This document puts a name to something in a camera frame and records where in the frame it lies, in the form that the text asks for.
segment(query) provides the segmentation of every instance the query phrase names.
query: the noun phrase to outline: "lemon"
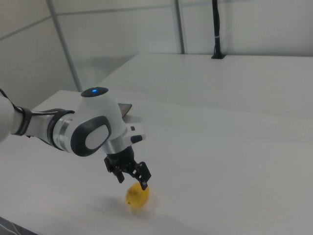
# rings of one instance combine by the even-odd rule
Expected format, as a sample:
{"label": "lemon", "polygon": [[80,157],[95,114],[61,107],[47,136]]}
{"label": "lemon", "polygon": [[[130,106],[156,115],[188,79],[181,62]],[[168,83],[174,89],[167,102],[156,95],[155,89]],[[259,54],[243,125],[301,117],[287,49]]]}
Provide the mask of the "lemon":
{"label": "lemon", "polygon": [[125,203],[132,208],[139,208],[147,201],[148,195],[149,186],[145,190],[142,190],[140,183],[137,182],[127,190]]}

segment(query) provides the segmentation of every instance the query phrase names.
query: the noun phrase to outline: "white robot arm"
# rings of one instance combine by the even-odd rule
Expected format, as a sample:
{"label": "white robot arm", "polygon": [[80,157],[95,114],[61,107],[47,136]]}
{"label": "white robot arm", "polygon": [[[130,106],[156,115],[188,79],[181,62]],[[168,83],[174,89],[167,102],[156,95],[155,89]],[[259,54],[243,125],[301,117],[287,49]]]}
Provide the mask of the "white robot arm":
{"label": "white robot arm", "polygon": [[81,93],[76,112],[53,109],[43,112],[16,107],[0,89],[0,141],[9,134],[37,137],[69,153],[85,157],[100,147],[108,172],[123,182],[123,172],[136,178],[142,189],[151,174],[144,162],[136,163],[132,145],[145,139],[140,123],[126,124],[117,101],[107,88]]}

